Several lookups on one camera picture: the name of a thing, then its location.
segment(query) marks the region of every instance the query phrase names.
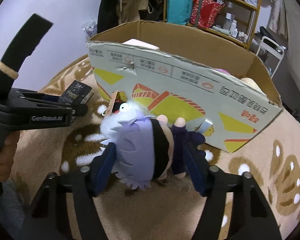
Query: cardboard box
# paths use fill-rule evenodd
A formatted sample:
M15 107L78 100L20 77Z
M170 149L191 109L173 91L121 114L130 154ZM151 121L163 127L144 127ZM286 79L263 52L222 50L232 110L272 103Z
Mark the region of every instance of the cardboard box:
M138 39L160 51L123 45ZM282 111L270 76L251 52L213 34L188 26L131 22L88 41L98 89L105 99L118 90L147 113L179 116L195 130L208 119L207 143L234 152ZM232 75L252 78L266 96Z

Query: red bag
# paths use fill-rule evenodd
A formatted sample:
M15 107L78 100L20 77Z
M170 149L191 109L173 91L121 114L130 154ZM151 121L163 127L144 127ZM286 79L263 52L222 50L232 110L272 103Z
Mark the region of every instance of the red bag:
M192 7L192 13L190 18L191 24L195 24L195 19L197 17L197 11L199 7L199 1L200 0L193 0L194 5ZM198 26L203 28L212 27L216 16L221 12L224 6L226 6L226 4L221 5L213 0L202 0Z

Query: purple doll hair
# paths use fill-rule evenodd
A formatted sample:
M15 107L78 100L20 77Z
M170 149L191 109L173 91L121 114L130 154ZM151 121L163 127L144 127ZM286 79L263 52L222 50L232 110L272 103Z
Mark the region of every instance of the purple doll hair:
M150 186L154 175L155 153L153 127L150 116L137 117L130 121L118 122L121 126L114 127L109 142L116 144L116 161L112 172L121 179L120 182L132 189Z

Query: human hand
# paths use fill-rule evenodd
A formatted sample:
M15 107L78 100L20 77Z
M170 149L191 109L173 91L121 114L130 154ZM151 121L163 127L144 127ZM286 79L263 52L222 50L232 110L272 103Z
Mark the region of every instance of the human hand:
M4 182L10 177L19 138L20 131L14 131L9 133L4 141L4 146L0 151L0 182Z

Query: black headband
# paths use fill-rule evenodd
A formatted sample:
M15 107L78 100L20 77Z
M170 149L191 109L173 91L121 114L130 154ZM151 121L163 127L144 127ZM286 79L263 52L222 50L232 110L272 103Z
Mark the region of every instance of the black headband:
M152 123L153 138L154 138L154 173L153 179L159 178L164 170L167 168L169 162L168 150L169 141L164 134L159 121L156 119L150 119Z

